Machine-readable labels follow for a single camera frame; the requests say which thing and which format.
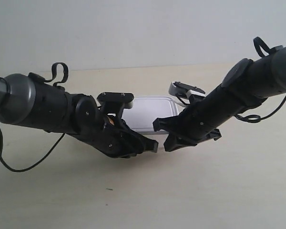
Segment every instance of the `table surface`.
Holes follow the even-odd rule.
[[[210,92],[232,66],[73,71],[65,87],[168,95],[170,82],[181,81]],[[250,114],[266,115],[282,98]],[[39,160],[59,137],[1,127],[4,158],[16,168]],[[286,105],[259,124],[231,119],[220,130],[217,142],[131,159],[110,159],[66,136],[29,172],[0,164],[0,229],[286,229]]]

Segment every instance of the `container lid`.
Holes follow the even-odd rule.
[[[164,130],[153,130],[154,120],[178,114],[177,105],[171,97],[145,96],[135,97],[133,107],[124,109],[122,118],[132,130],[142,135],[166,135],[168,133]]]

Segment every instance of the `black cable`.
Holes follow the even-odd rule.
[[[182,98],[180,98],[180,96],[178,94],[176,94],[175,96],[183,105],[186,105],[186,106],[190,105],[190,104],[187,104],[185,101],[183,101]]]
[[[282,100],[282,102],[280,103],[280,105],[273,112],[271,112],[269,115],[267,115],[265,117],[261,117],[261,116],[256,115],[256,114],[251,114],[251,115],[248,115],[246,117],[242,117],[239,114],[237,114],[237,115],[235,115],[235,118],[237,118],[240,121],[247,122],[247,123],[259,123],[260,121],[265,120],[267,118],[270,118],[276,112],[278,112],[278,110],[282,108],[282,106],[284,105],[285,102],[286,102],[286,95],[285,95],[284,99]]]
[[[65,133],[62,134],[60,136],[60,138],[56,141],[56,143],[52,146],[52,148],[48,151],[48,153],[42,158],[40,159],[38,162],[36,162],[34,165],[28,167],[28,168],[24,168],[24,169],[14,169],[12,167],[10,167],[2,158],[2,151],[3,151],[3,134],[2,131],[0,129],[0,162],[9,170],[15,173],[21,173],[21,172],[26,172],[34,167],[36,167],[37,165],[39,165],[44,159],[46,159],[50,153],[53,151],[53,149],[58,145],[58,143],[62,140],[62,138],[65,136]]]

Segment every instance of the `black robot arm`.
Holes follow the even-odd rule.
[[[240,115],[257,108],[268,97],[286,94],[286,47],[270,49],[259,37],[254,39],[254,46],[261,59],[242,59],[207,96],[197,87],[172,83],[169,93],[180,100],[188,99],[189,104],[184,102],[186,108],[178,116],[157,118],[153,123],[155,131],[163,129],[169,132],[164,143],[166,151],[196,146],[210,139],[217,140],[221,137],[217,127],[231,117],[258,123],[284,104],[286,96],[274,112],[263,118]]]
[[[64,68],[63,80],[49,85],[58,64]],[[158,142],[131,130],[122,119],[123,110],[132,107],[133,94],[101,93],[98,107],[92,96],[66,92],[59,84],[67,79],[68,67],[61,62],[52,66],[51,80],[35,73],[0,78],[0,122],[68,134],[112,158],[157,152]],[[0,130],[0,160],[5,163],[2,141]]]

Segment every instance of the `white wall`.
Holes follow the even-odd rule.
[[[1,0],[0,74],[256,58],[286,45],[286,0]]]

